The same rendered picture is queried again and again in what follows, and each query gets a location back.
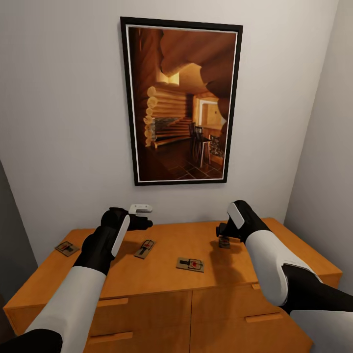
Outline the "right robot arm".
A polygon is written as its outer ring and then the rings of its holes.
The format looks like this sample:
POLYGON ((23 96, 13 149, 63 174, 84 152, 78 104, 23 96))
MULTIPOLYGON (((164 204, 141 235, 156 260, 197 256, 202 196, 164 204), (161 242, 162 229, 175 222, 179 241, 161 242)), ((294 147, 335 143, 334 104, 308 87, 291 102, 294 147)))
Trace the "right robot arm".
POLYGON ((266 300, 280 306, 323 353, 353 353, 353 296, 322 283, 244 201, 230 203, 216 227, 244 242, 266 300))

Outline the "mousetrap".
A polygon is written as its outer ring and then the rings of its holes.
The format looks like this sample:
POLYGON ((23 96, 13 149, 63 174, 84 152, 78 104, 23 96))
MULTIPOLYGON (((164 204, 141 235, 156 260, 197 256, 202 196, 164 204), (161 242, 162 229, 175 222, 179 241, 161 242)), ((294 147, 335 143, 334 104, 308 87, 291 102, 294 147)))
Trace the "mousetrap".
POLYGON ((63 253, 67 257, 69 257, 70 255, 74 254, 79 250, 78 247, 75 247, 73 244, 67 241, 60 243, 57 247, 55 247, 55 249, 63 253))
POLYGON ((224 236, 224 235, 219 235, 218 238, 219 238, 219 247, 220 248, 230 249, 229 237, 224 236))
POLYGON ((178 257, 176 268, 204 273, 204 261, 178 257))
POLYGON ((135 253, 134 256, 138 257, 138 258, 145 259, 155 244, 156 244, 156 241, 147 239, 144 242, 144 244, 138 249, 138 251, 135 253))

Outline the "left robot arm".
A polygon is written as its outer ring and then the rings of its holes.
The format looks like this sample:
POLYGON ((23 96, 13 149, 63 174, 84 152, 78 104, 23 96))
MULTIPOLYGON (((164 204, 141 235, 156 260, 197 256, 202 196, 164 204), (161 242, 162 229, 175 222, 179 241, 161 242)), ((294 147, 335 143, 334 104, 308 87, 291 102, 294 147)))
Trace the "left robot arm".
POLYGON ((0 344, 0 353, 83 353, 100 293, 126 232, 146 230, 153 222, 148 204, 129 211, 110 207, 94 234, 86 237, 81 254, 45 308, 25 333, 0 344))

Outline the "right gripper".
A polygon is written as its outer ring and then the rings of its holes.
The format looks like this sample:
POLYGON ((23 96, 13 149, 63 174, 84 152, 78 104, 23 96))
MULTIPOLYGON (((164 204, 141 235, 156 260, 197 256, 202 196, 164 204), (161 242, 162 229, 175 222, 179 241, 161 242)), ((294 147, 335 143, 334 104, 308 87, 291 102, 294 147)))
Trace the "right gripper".
POLYGON ((233 230, 228 222, 226 223, 220 223, 219 227, 216 227, 216 237, 219 237, 219 235, 224 235, 227 237, 233 237, 233 238, 238 238, 241 239, 241 236, 238 232, 238 230, 233 230))

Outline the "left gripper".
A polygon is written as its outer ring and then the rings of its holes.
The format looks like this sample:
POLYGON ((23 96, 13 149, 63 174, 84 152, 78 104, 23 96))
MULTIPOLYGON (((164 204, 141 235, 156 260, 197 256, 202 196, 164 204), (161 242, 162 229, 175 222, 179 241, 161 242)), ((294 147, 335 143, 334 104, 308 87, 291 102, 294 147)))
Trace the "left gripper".
POLYGON ((147 217, 139 217, 132 214, 131 216, 134 218, 134 225, 129 231, 146 230, 148 227, 152 227, 153 225, 153 222, 148 220, 147 217))

